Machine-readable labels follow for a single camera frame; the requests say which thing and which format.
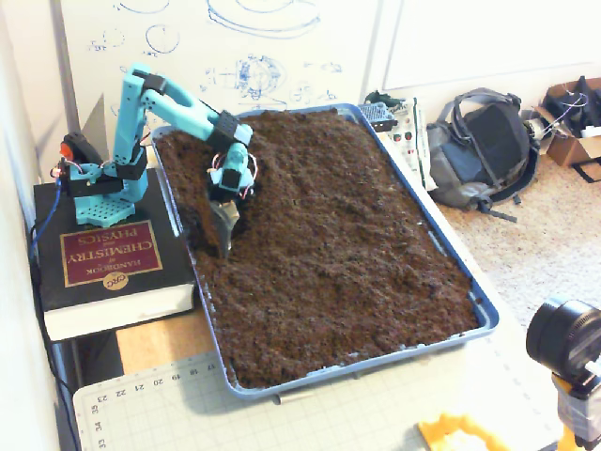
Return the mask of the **metal blade gripper finger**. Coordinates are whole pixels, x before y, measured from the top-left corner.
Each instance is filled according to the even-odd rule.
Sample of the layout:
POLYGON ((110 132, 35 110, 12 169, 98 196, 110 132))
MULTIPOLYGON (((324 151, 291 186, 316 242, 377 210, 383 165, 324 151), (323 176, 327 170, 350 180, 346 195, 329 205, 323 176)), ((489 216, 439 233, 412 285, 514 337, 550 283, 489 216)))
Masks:
POLYGON ((219 239, 219 250, 222 258, 228 258, 231 250, 231 236, 239 219, 239 211, 234 201, 227 203, 211 202, 211 211, 219 239))

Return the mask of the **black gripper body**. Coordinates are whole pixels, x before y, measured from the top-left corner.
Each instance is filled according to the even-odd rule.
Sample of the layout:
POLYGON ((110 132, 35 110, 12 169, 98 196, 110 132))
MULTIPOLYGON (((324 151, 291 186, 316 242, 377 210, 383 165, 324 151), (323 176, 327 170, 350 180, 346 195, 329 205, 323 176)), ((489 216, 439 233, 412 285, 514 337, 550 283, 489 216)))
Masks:
POLYGON ((242 200, 240 193, 234 193, 233 191, 223 189, 217 185, 213 185, 209 188, 208 197, 210 202, 219 204, 225 204, 230 201, 239 203, 242 200))

